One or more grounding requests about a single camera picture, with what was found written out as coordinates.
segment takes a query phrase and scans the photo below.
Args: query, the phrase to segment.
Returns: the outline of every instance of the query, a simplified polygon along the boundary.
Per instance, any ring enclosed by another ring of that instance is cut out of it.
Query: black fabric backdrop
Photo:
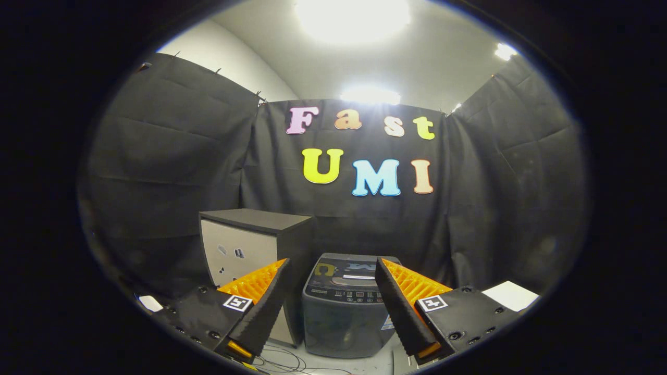
[[[238,208],[258,99],[178,57],[147,61],[94,135],[82,211],[137,287],[176,296],[208,279],[198,213]]]
[[[406,105],[340,100],[265,104],[220,75],[155,54],[118,93],[89,157],[83,206],[91,228],[136,280],[169,295],[207,279],[197,212],[253,208],[314,216],[313,254],[389,255],[449,286],[512,280],[542,293],[569,266],[586,224],[578,126],[519,57],[446,117]],[[317,106],[288,135],[292,107]],[[334,127],[342,109],[362,127]],[[384,132],[402,119],[403,137]],[[433,140],[412,119],[434,123]],[[305,148],[340,148],[340,175],[303,176]],[[352,195],[352,162],[397,159],[396,197]],[[427,159],[435,188],[415,194],[410,162]]]

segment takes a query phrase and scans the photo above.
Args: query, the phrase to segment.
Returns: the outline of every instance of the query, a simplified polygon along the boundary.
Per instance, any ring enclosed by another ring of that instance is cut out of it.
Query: gray washing machine
[[[305,348],[335,358],[370,357],[394,334],[375,283],[377,256],[323,254],[303,287]],[[392,256],[383,256],[399,263]]]

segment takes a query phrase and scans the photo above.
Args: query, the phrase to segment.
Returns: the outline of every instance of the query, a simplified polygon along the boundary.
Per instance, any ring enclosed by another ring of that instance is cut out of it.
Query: blue letter
[[[383,196],[397,196],[401,194],[396,183],[398,160],[387,159],[383,161],[377,173],[368,160],[357,160],[352,165],[357,169],[357,187],[352,190],[352,195],[357,197],[368,195],[366,184],[368,184],[373,195],[378,193],[380,184],[382,184],[380,194]]]

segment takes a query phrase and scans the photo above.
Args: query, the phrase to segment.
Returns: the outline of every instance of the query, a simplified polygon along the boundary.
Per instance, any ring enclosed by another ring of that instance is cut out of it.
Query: white ceiling
[[[307,35],[294,3],[249,0],[213,20],[252,48],[302,99],[337,99],[350,87],[376,85],[397,91],[401,104],[450,113],[506,63],[494,55],[501,39],[427,0],[409,1],[411,21],[395,35],[350,46]]]

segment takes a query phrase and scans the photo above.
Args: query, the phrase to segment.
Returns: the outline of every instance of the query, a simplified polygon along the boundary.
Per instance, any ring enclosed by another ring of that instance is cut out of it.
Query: gray cabinet
[[[283,258],[291,260],[291,290],[269,338],[297,346],[303,340],[301,289],[315,262],[311,218],[241,208],[200,212],[199,221],[213,285],[228,284]]]

